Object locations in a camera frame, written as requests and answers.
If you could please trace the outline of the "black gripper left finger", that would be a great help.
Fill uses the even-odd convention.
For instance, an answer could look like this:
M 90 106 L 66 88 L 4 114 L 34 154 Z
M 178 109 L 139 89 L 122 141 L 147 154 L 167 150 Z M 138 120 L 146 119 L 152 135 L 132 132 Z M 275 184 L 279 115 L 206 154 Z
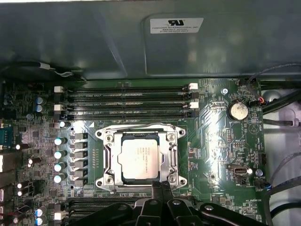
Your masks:
M 94 213 L 68 223 L 69 226 L 159 226 L 164 206 L 164 189 L 167 181 L 152 182 L 152 196 L 142 205 L 131 207 L 116 202 Z

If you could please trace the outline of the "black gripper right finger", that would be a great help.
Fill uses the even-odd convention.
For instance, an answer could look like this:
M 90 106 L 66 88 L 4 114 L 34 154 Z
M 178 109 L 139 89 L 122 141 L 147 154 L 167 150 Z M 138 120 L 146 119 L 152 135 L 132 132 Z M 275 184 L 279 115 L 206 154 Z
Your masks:
M 161 183 L 163 200 L 177 226 L 264 226 L 265 223 L 241 215 L 214 203 L 204 203 L 198 210 L 174 198 L 168 181 Z

